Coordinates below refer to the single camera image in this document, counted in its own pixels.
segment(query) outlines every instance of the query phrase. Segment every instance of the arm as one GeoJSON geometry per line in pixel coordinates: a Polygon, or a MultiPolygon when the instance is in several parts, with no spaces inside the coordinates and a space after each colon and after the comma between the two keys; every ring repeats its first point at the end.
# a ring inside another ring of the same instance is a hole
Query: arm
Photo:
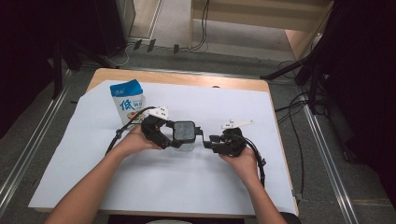
{"type": "Polygon", "coordinates": [[[45,223],[91,223],[122,160],[146,148],[160,149],[135,126],[58,202],[45,223]]]}
{"type": "Polygon", "coordinates": [[[247,188],[250,200],[253,203],[256,218],[260,224],[286,223],[268,196],[257,175],[257,162],[253,150],[246,147],[239,157],[220,155],[231,164],[236,174],[247,188]]]}

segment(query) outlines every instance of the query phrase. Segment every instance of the white paper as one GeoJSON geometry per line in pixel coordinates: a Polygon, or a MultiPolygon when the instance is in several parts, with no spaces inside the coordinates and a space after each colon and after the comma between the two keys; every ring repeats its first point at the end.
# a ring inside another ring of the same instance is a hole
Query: white paper
{"type": "MultiPolygon", "coordinates": [[[[117,83],[105,81],[80,98],[29,207],[53,208],[104,157],[121,127],[109,90],[117,83]]],[[[268,92],[140,84],[147,106],[166,106],[173,121],[194,121],[205,140],[230,119],[253,120],[241,130],[267,161],[266,190],[279,211],[297,214],[268,92]]],[[[200,136],[193,151],[146,150],[125,159],[100,209],[254,216],[245,186],[200,136]]]]}

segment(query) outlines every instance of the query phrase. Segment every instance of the hand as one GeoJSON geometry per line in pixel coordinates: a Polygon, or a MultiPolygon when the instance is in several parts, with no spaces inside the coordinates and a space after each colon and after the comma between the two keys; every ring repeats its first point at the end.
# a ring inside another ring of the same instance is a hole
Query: hand
{"type": "Polygon", "coordinates": [[[250,180],[259,180],[256,157],[250,147],[245,147],[238,157],[231,157],[224,154],[219,154],[219,156],[230,163],[245,185],[250,180]]]}
{"type": "Polygon", "coordinates": [[[131,131],[112,149],[122,153],[123,157],[128,157],[144,149],[161,149],[153,142],[149,141],[142,133],[140,125],[135,125],[131,131]]]}

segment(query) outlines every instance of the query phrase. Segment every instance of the person's left hand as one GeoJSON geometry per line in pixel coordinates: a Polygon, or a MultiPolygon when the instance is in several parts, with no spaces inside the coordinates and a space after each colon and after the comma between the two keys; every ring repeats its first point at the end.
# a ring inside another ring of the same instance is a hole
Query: person's left hand
{"type": "Polygon", "coordinates": [[[144,149],[161,148],[146,138],[140,125],[135,125],[112,150],[117,150],[122,156],[128,157],[144,149]]]}

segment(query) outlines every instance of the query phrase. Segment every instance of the forearm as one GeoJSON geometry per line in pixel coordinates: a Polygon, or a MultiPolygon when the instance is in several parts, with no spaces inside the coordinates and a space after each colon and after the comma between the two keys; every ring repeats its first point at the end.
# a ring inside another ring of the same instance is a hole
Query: forearm
{"type": "Polygon", "coordinates": [[[110,151],[55,206],[46,223],[91,223],[123,156],[110,151]]]}
{"type": "Polygon", "coordinates": [[[262,187],[262,183],[258,177],[245,180],[244,184],[253,203],[258,223],[286,223],[277,211],[266,190],[262,187]]]}

